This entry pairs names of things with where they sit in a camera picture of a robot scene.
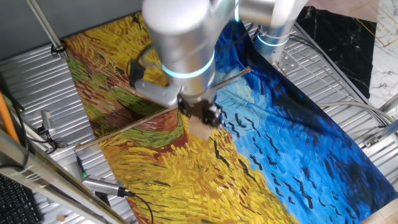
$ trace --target black keyboard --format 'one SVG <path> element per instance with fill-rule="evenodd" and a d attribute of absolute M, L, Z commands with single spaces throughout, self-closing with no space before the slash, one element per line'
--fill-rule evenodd
<path fill-rule="evenodd" d="M 7 177 L 0 175 L 0 224 L 36 224 L 42 222 L 33 193 Z"/>

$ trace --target metal grating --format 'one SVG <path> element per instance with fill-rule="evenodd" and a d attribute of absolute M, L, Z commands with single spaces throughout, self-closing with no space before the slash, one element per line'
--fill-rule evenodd
<path fill-rule="evenodd" d="M 26 54 L 0 62 L 0 71 L 16 100 L 25 108 L 23 113 L 35 128 L 42 125 L 41 110 L 50 110 L 56 133 L 52 138 L 65 141 L 66 149 L 58 149 L 52 158 L 62 167 L 76 162 L 73 152 L 77 143 L 94 139 L 80 97 L 73 84 L 65 59 L 50 53 L 50 46 L 41 47 Z M 87 174 L 114 179 L 106 159 L 98 145 L 78 151 Z M 44 223 L 56 223 L 57 215 L 67 215 L 65 223 L 90 222 L 43 195 L 35 199 L 44 214 Z M 126 220 L 136 222 L 127 201 L 109 196 L 112 208 Z"/>
<path fill-rule="evenodd" d="M 316 44 L 299 27 L 291 34 Z M 326 62 L 316 50 L 296 40 L 287 42 L 281 67 L 288 79 L 316 103 L 359 101 L 370 105 L 340 69 Z M 370 148 L 364 145 L 365 140 L 381 130 L 380 126 L 384 125 L 381 120 L 373 112 L 357 106 L 333 106 L 323 110 L 358 144 L 398 191 L 398 145 L 394 138 L 388 137 Z"/>

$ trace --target end effector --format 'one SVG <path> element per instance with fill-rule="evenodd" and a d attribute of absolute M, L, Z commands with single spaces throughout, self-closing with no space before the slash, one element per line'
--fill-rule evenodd
<path fill-rule="evenodd" d="M 277 24 L 273 22 L 277 1 L 295 2 L 145 0 L 144 21 L 170 85 L 162 88 L 140 79 L 130 83 L 131 86 L 155 103 L 178 107 L 188 117 L 196 116 L 203 124 L 219 128 L 221 108 L 214 102 L 213 87 L 218 37 L 231 19 L 261 24 L 262 31 L 266 32 L 272 23 Z"/>

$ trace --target painted brush strokes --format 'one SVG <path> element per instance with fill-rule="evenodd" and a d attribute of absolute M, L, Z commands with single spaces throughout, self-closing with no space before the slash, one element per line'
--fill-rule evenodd
<path fill-rule="evenodd" d="M 217 49 L 243 34 L 241 24 L 228 25 Z M 149 43 L 141 14 L 67 39 L 68 65 L 97 136 L 160 109 L 124 73 Z M 159 62 L 155 52 L 146 60 Z M 248 38 L 217 50 L 218 81 L 248 65 L 251 73 L 218 91 L 226 126 L 210 140 L 190 134 L 188 119 L 171 111 L 101 142 L 115 177 L 149 202 L 155 223 L 359 223 L 396 197 L 357 145 Z M 167 84 L 158 68 L 144 79 Z M 128 202 L 147 223 L 147 207 Z"/>
<path fill-rule="evenodd" d="M 244 32 L 232 23 L 218 45 Z M 251 66 L 252 73 L 218 91 L 216 102 L 238 152 L 300 223 L 360 223 L 397 197 L 356 143 L 267 63 L 249 38 L 218 52 L 216 61 L 223 74 Z"/>
<path fill-rule="evenodd" d="M 147 101 L 128 82 L 127 63 L 150 43 L 141 14 L 68 38 L 68 66 L 94 134 L 101 136 L 162 109 Z M 159 62 L 155 51 L 146 55 Z M 148 68 L 144 79 L 164 86 L 158 68 Z"/>

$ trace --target metal rod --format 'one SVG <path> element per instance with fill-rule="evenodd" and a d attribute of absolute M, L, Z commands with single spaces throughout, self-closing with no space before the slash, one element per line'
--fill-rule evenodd
<path fill-rule="evenodd" d="M 3 130 L 0 130 L 0 146 L 0 153 L 3 155 L 1 161 L 4 164 L 23 164 L 25 149 Z M 126 223 L 120 215 L 95 197 L 41 150 L 34 150 L 34 154 L 28 153 L 28 161 L 23 172 L 5 167 L 0 169 L 0 173 L 46 196 L 58 189 L 73 200 L 56 193 L 55 196 L 50 196 L 50 199 L 95 223 L 106 223 L 105 220 L 110 223 Z"/>
<path fill-rule="evenodd" d="M 54 30 L 52 29 L 49 21 L 45 17 L 42 9 L 37 4 L 36 0 L 26 0 L 30 8 L 32 9 L 33 13 L 36 15 L 37 19 L 39 20 L 40 24 L 42 25 L 44 31 L 48 35 L 51 40 L 51 43 L 54 45 L 55 49 L 61 49 L 62 44 L 58 36 L 55 34 Z"/>

